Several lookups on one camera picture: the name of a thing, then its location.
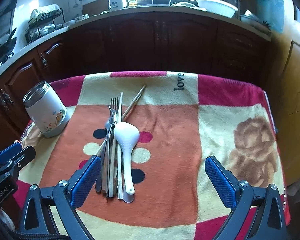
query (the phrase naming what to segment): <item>table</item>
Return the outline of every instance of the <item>table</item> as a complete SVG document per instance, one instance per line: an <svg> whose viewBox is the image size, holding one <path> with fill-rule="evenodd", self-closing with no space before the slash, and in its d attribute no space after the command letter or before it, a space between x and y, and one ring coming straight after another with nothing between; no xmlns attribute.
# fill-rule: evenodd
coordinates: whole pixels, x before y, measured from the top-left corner
<svg viewBox="0 0 300 240"><path fill-rule="evenodd" d="M93 187L77 210L96 239L212 239L230 210L204 171L210 155L252 186L275 183L289 223L264 91L249 83L176 72L102 73L51 83L72 116L53 138L31 133L30 124L23 143L34 145L37 156L20 172L19 205L31 184L54 186L82 167L105 137L110 98L122 91L125 109L144 84L145 93L127 118L140 131L132 154L134 201L107 201ZM238 239L244 238L253 212ZM59 218L56 223L62 227Z"/></svg>

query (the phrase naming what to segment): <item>white plastic rice spoon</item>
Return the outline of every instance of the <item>white plastic rice spoon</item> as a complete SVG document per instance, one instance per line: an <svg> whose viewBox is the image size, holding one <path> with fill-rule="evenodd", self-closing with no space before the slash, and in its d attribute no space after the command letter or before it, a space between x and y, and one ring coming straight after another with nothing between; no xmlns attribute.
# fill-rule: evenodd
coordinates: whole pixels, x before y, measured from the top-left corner
<svg viewBox="0 0 300 240"><path fill-rule="evenodd" d="M140 133L132 124L119 122L114 127L114 136L119 143L123 154L123 175L126 192L134 194L134 187L131 177L131 153L139 140Z"/></svg>

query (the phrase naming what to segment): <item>kettle handle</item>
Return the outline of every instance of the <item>kettle handle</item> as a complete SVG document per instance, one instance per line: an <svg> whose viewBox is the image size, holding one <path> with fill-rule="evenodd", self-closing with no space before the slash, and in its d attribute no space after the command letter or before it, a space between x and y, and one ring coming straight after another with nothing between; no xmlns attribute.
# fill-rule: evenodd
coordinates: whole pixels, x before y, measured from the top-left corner
<svg viewBox="0 0 300 240"><path fill-rule="evenodd" d="M128 6L129 6L129 0L126 0L126 1L127 1L127 6L125 8L128 8Z"/></svg>

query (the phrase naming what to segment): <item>countertop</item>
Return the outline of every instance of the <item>countertop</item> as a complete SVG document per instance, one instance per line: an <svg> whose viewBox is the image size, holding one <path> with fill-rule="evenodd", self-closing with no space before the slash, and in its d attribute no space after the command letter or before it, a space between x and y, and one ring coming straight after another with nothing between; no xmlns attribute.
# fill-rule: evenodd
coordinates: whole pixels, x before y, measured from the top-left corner
<svg viewBox="0 0 300 240"><path fill-rule="evenodd" d="M42 38L37 39L36 41L32 42L31 44L25 46L18 53L16 53L10 59L8 59L5 63L3 63L0 66L0 75L5 70L7 70L14 62L16 62L20 57L22 57L24 54L26 54L30 50L34 49L35 47L37 47L41 43L43 43L43 42L59 35L59 34L67 32L68 30L74 29L74 28L79 27L81 25L84 25L86 23L90 23L90 22L93 22L93 21L104 19L104 18L107 18L107 17L117 16L117 15L124 15L124 14L132 14L132 13L143 13L143 12L177 12L177 13L187 13L187 14L193 14L193 15L199 15L199 16L206 16L206 17L210 17L210 18L213 18L213 19L217 19L217 20L221 20L221 21L224 21L224 22L228 22L228 23L237 25L241 28L244 28L244 29L246 29L250 32L255 33L256 35L264 38L267 41L271 41L271 38L269 36L267 36L266 34L258 31L257 29L253 28L250 25L247 25L247 24L239 21L236 18L227 18L227 17L224 17L222 15L218 15L218 14L214 14L214 13L210 13L210 12L206 12L206 11L201 11L201 10L197 10L197 9L192 9L192 8L189 8L189 7L182 7L182 6L178 6L178 7L158 6L158 5L155 5L155 6L140 6L140 7L127 8L127 9L112 11L112 12L100 14L100 15L97 15L97 16L93 16L93 17L90 17L86 20L77 22L77 23L75 23L75 24L73 24L69 27L64 27L60 30L54 31L53 33L49 33L49 34L43 36Z"/></svg>

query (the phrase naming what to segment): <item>brown flower pattern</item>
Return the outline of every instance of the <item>brown flower pattern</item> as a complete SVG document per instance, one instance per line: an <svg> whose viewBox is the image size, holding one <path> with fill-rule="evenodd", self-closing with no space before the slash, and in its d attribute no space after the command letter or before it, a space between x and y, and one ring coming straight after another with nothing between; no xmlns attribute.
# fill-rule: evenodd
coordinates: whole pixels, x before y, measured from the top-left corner
<svg viewBox="0 0 300 240"><path fill-rule="evenodd" d="M234 145L227 168L238 180L267 187L278 170L275 138L264 117L249 118L234 130Z"/></svg>

